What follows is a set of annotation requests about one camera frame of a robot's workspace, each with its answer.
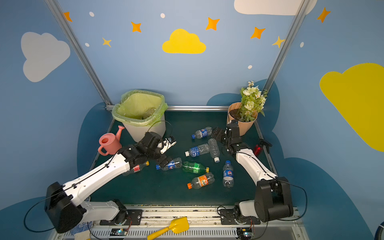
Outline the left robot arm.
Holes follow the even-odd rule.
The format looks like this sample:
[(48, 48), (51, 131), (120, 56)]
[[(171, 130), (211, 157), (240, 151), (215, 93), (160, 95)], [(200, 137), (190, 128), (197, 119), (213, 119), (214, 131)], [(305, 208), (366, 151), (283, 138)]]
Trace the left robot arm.
[(146, 132), (141, 141), (120, 148), (104, 164), (63, 185), (55, 182), (47, 189), (45, 212), (57, 233), (66, 233), (77, 225), (93, 221), (112, 221), (122, 225), (128, 219), (126, 207), (119, 200), (86, 202), (96, 190), (134, 167), (154, 160), (164, 167), (172, 159), (165, 152), (176, 144), (173, 136), (163, 139)]

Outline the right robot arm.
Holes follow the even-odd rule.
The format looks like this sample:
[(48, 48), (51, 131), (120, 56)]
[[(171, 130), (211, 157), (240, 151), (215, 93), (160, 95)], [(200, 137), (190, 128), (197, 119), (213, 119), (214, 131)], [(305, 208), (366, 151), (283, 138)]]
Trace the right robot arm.
[(236, 120), (225, 130), (216, 127), (212, 137), (223, 144), (227, 152), (243, 166), (256, 185), (255, 199), (235, 205), (235, 219), (243, 221), (255, 217), (263, 223), (293, 216), (291, 185), (284, 177), (271, 172), (243, 142)]

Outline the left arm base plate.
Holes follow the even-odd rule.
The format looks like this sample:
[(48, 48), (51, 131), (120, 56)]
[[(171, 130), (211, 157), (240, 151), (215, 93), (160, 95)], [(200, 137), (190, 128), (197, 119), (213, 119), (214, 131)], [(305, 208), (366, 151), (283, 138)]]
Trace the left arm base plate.
[(138, 226), (141, 223), (143, 210), (140, 209), (128, 209), (125, 215), (115, 217), (113, 220), (101, 220), (99, 225), (101, 226)]

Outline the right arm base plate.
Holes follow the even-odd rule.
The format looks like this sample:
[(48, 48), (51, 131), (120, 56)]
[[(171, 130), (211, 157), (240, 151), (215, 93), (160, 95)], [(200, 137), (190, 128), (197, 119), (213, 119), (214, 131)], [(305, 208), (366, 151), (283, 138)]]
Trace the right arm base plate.
[(260, 225), (261, 221), (256, 217), (242, 217), (240, 212), (234, 209), (221, 208), (217, 210), (221, 225)]

